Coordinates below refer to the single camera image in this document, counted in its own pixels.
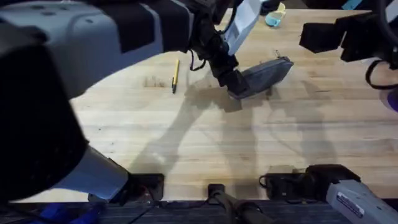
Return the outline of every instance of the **pen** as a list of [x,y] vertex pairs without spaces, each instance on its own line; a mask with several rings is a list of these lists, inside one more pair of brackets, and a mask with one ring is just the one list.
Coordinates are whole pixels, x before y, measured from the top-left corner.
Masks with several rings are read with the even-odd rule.
[[173,94],[175,94],[175,91],[177,89],[177,82],[178,82],[178,67],[180,65],[180,60],[177,59],[177,64],[175,66],[175,74],[172,80],[172,89],[173,89]]

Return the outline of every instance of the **black cable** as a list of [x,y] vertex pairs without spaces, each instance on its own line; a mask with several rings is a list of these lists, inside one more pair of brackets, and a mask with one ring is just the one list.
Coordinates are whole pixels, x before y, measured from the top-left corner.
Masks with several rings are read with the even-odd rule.
[[155,208],[155,207],[151,206],[151,207],[147,208],[145,211],[141,212],[141,214],[139,214],[136,218],[134,218],[131,221],[129,221],[127,224],[132,224],[132,223],[136,222],[138,219],[140,219],[147,212],[151,211],[153,208]]
[[193,50],[192,50],[192,49],[189,49],[189,51],[191,52],[191,58],[192,58],[191,66],[190,66],[189,69],[190,69],[191,71],[193,71],[193,72],[195,72],[195,71],[197,71],[197,70],[200,70],[200,69],[203,69],[203,67],[206,65],[206,60],[203,60],[203,63],[202,63],[199,67],[193,68],[193,61],[195,60],[195,58],[194,58],[194,56],[193,56]]
[[262,176],[259,177],[259,185],[260,185],[261,187],[263,187],[263,188],[266,189],[266,188],[267,188],[267,184],[266,184],[265,182],[262,183],[262,181],[261,181],[263,178],[266,178],[266,176],[265,176],[265,175],[262,175]]
[[23,216],[25,216],[25,217],[33,218],[33,219],[35,219],[35,220],[37,220],[37,221],[40,221],[40,222],[44,222],[44,223],[48,223],[48,224],[64,224],[64,223],[62,223],[62,222],[58,222],[58,221],[55,221],[55,220],[51,220],[51,219],[49,219],[49,218],[41,217],[40,215],[34,214],[34,213],[32,213],[32,212],[28,212],[28,211],[21,210],[21,209],[15,207],[15,206],[13,206],[13,205],[11,205],[11,204],[9,204],[9,203],[3,204],[2,206],[3,206],[4,208],[10,210],[10,211],[16,212],[16,213],[18,213],[18,214],[20,214],[20,215],[23,215]]
[[398,83],[397,84],[392,84],[392,85],[375,85],[372,83],[371,81],[371,75],[373,73],[373,70],[376,68],[376,66],[383,62],[383,60],[375,60],[374,62],[372,62],[372,64],[370,64],[368,70],[365,73],[365,80],[366,82],[374,89],[376,90],[392,90],[395,88],[398,88]]
[[378,15],[378,23],[381,33],[384,36],[384,38],[386,38],[390,42],[391,45],[398,46],[398,37],[396,36],[394,31],[392,31],[391,26],[387,21],[387,16],[386,16],[387,2],[386,0],[377,0],[376,2],[377,2],[376,13]]
[[143,212],[141,212],[138,216],[133,218],[127,224],[132,224],[132,223],[136,222],[138,219],[140,219],[142,216],[144,216],[146,213],[148,213],[149,211],[151,211],[152,209],[154,209],[156,207],[155,198],[154,198],[154,195],[152,194],[152,192],[147,187],[145,187],[143,185],[141,186],[141,188],[143,188],[150,195],[150,203],[152,204],[152,206],[145,209]]
[[231,18],[229,18],[229,22],[226,25],[225,29],[221,31],[221,34],[225,34],[226,31],[231,27],[232,23],[235,20],[236,11],[238,10],[239,0],[233,0],[233,1],[234,1],[234,5],[233,5],[233,9],[232,9]]

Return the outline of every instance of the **black mount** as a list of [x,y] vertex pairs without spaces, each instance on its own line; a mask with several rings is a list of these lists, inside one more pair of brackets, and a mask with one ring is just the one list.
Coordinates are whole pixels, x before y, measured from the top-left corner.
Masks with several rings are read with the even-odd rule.
[[330,184],[361,179],[342,165],[309,166],[305,173],[266,174],[263,176],[270,200],[316,200],[326,202]]
[[129,174],[129,179],[120,192],[111,200],[104,200],[89,194],[89,202],[106,202],[124,205],[126,202],[159,201],[163,198],[163,174]]
[[277,224],[279,221],[267,217],[253,202],[238,200],[225,193],[223,184],[210,184],[208,186],[208,203],[220,205],[225,209],[227,224]]

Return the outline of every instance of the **gray robot arm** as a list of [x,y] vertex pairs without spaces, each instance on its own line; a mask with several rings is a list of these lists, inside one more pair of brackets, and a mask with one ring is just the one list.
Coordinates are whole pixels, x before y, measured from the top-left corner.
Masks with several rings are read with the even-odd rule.
[[326,202],[353,224],[398,223],[398,212],[342,165],[314,165],[305,173],[266,174],[262,178],[265,182],[261,185],[271,200]]
[[353,224],[398,223],[398,212],[356,180],[330,184],[326,201]]

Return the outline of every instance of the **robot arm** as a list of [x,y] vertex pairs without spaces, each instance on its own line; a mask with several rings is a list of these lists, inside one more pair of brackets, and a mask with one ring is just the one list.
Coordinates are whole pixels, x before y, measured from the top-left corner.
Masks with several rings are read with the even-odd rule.
[[304,174],[266,174],[264,178],[271,200],[327,202],[353,224],[398,223],[398,212],[344,166],[314,165]]
[[[228,4],[34,1],[0,7],[0,123],[6,149],[0,203],[51,188],[121,205],[144,192],[160,200],[164,176],[131,174],[90,147],[68,100],[129,65],[188,49],[209,61],[220,86],[235,98],[280,81],[292,66],[284,58],[248,70],[245,77],[235,69],[234,53],[257,21],[261,4],[241,2],[226,36],[214,25]],[[270,67],[285,73],[274,77]]]
[[69,98],[108,75],[154,55],[193,49],[209,61],[220,86],[239,96],[249,87],[234,56],[258,19],[261,1],[240,3],[225,35],[214,24],[229,1],[34,1],[0,8],[2,20],[34,27]]

